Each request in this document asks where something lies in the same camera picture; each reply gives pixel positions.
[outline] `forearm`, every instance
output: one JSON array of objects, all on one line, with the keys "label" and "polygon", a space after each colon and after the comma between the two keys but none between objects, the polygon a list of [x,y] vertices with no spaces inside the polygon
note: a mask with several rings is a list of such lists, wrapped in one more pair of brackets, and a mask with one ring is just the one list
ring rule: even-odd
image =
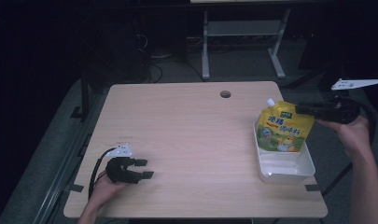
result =
[{"label": "forearm", "polygon": [[375,159],[371,153],[360,154],[352,162],[350,223],[378,223],[378,167]]},{"label": "forearm", "polygon": [[100,209],[101,209],[101,206],[99,205],[87,203],[77,224],[95,223],[96,217],[98,216],[98,212]]}]

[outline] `white container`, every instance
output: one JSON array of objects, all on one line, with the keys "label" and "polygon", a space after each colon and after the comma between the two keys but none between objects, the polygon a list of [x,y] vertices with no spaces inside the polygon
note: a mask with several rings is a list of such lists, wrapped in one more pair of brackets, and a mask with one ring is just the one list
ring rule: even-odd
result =
[{"label": "white container", "polygon": [[257,120],[253,124],[253,133],[259,160],[259,175],[268,183],[298,184],[315,174],[314,163],[308,147],[304,144],[300,152],[271,152],[258,145]]}]

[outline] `wooden table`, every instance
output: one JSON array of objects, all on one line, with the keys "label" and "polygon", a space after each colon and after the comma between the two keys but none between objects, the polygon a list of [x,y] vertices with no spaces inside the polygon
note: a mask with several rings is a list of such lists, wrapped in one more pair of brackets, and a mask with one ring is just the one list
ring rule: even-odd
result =
[{"label": "wooden table", "polygon": [[[220,96],[229,91],[230,98]],[[260,180],[253,121],[266,100],[282,100],[273,82],[115,85],[96,124],[64,208],[79,217],[96,160],[130,143],[154,176],[108,203],[105,217],[324,217],[328,210],[313,176],[299,185]],[[104,170],[104,158],[99,173]]]}]

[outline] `dark background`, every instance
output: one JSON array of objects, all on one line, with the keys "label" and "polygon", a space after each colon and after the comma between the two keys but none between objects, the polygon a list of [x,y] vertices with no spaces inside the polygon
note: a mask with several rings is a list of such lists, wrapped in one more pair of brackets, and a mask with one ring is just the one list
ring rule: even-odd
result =
[{"label": "dark background", "polygon": [[[202,35],[201,10],[118,11],[92,7],[96,3],[0,2],[0,213],[61,101],[83,72],[95,91],[117,82],[140,83],[151,49],[184,55],[186,36]],[[279,12],[276,8],[265,16]],[[225,8],[213,15],[261,16]],[[149,52],[138,53],[135,34],[148,36]],[[378,1],[294,7],[285,38],[298,37],[308,39],[302,68],[332,61],[335,66],[325,77],[333,80],[342,68],[352,79],[378,78]],[[365,91],[378,110],[378,86]]]}]

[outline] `yellow pouch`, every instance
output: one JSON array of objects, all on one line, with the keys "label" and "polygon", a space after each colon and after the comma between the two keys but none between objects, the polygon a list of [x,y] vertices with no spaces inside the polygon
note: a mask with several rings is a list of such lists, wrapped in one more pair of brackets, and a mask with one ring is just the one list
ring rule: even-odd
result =
[{"label": "yellow pouch", "polygon": [[314,124],[314,117],[296,114],[295,105],[270,99],[258,120],[259,147],[275,152],[299,152]]}]

